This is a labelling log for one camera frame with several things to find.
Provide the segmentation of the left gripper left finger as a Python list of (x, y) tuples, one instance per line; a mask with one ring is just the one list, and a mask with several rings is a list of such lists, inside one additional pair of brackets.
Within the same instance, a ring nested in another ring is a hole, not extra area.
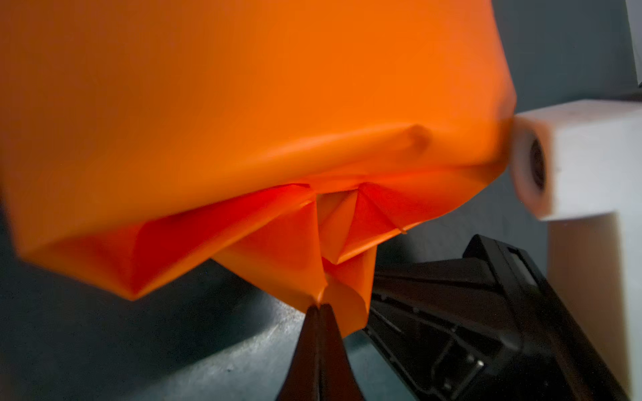
[(299, 341), (277, 401), (320, 400), (319, 309), (306, 312)]

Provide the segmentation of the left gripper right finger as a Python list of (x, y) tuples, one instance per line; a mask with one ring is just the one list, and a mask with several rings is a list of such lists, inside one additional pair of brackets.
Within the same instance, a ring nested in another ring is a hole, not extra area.
[(329, 304), (319, 309), (320, 399), (364, 401), (344, 347), (334, 311)]

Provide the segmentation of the orange wrapping paper sheet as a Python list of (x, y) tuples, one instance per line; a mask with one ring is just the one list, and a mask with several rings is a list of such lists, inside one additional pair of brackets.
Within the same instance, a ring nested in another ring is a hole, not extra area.
[(4, 1), (26, 262), (135, 300), (206, 260), (367, 323), (379, 244), (506, 168), (488, 1)]

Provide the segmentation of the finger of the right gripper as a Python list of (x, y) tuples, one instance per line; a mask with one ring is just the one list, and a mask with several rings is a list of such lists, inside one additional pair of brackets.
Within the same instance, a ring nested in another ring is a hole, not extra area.
[(489, 237), (376, 267), (365, 333), (418, 400), (626, 399), (530, 255)]

